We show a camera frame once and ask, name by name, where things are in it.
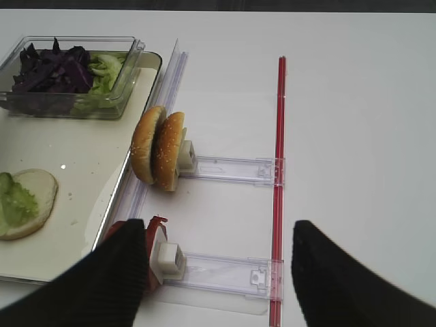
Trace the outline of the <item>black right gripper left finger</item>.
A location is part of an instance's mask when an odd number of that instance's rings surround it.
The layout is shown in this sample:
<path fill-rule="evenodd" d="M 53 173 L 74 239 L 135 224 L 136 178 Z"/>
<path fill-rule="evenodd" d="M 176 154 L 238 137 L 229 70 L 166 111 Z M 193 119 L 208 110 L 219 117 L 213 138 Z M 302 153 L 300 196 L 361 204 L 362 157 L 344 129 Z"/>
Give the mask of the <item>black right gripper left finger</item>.
<path fill-rule="evenodd" d="M 132 326 L 146 288 L 144 223 L 130 219 L 71 268 L 1 310 L 2 326 Z"/>

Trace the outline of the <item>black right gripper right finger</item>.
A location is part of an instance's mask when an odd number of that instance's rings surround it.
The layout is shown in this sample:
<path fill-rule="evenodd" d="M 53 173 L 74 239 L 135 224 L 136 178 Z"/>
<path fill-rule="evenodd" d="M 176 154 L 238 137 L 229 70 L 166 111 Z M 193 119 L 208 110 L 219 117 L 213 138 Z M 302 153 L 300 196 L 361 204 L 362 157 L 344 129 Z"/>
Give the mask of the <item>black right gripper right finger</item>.
<path fill-rule="evenodd" d="M 291 274 L 308 326 L 434 326 L 435 308 L 376 275 L 312 222 L 294 224 Z"/>

